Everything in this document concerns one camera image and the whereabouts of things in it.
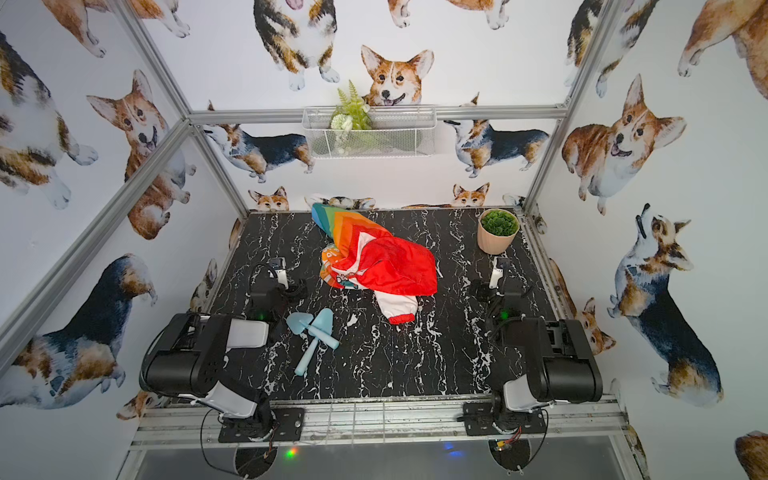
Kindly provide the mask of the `rainbow red hooded kids jacket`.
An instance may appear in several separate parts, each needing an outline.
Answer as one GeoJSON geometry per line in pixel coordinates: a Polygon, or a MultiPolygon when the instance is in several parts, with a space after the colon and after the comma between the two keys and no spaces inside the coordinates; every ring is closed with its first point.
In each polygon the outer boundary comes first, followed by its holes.
{"type": "Polygon", "coordinates": [[[315,203],[312,219],[332,240],[319,276],[329,286],[370,290],[392,325],[416,320],[418,299],[437,293],[434,255],[354,211],[315,203]]]}

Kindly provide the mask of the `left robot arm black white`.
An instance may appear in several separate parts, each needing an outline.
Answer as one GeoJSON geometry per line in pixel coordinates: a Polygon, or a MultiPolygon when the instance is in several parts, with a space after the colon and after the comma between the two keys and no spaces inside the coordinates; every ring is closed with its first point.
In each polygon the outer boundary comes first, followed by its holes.
{"type": "Polygon", "coordinates": [[[174,315],[144,356],[140,386],[203,404],[224,418],[256,418],[265,397],[227,372],[228,354],[267,346],[272,333],[286,327],[288,309],[307,295],[306,281],[290,279],[278,258],[257,264],[249,278],[246,314],[174,315]]]}

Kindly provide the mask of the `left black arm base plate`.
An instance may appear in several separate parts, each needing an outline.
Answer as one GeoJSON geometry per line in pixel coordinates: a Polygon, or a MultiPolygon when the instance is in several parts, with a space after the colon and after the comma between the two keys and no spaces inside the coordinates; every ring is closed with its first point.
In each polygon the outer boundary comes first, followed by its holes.
{"type": "Polygon", "coordinates": [[[246,419],[224,417],[218,436],[220,443],[296,442],[301,438],[306,410],[278,408],[256,412],[246,419]]]}

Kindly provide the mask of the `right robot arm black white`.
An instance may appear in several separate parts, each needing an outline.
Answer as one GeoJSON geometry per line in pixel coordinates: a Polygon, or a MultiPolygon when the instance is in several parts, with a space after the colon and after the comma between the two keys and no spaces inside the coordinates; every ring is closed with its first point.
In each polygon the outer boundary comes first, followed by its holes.
{"type": "Polygon", "coordinates": [[[516,278],[494,285],[480,279],[469,294],[484,310],[485,338],[495,358],[517,355],[519,374],[499,382],[495,399],[504,412],[531,412],[556,402],[597,402],[603,395],[602,376],[584,329],[574,319],[550,321],[529,315],[523,307],[532,292],[516,278]]]}

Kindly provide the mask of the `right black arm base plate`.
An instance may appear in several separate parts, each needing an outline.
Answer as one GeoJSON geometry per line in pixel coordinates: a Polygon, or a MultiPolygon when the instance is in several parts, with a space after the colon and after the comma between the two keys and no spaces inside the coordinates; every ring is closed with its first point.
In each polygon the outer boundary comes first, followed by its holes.
{"type": "Polygon", "coordinates": [[[543,434],[548,429],[542,410],[513,412],[492,403],[464,403],[457,421],[468,436],[543,434]]]}

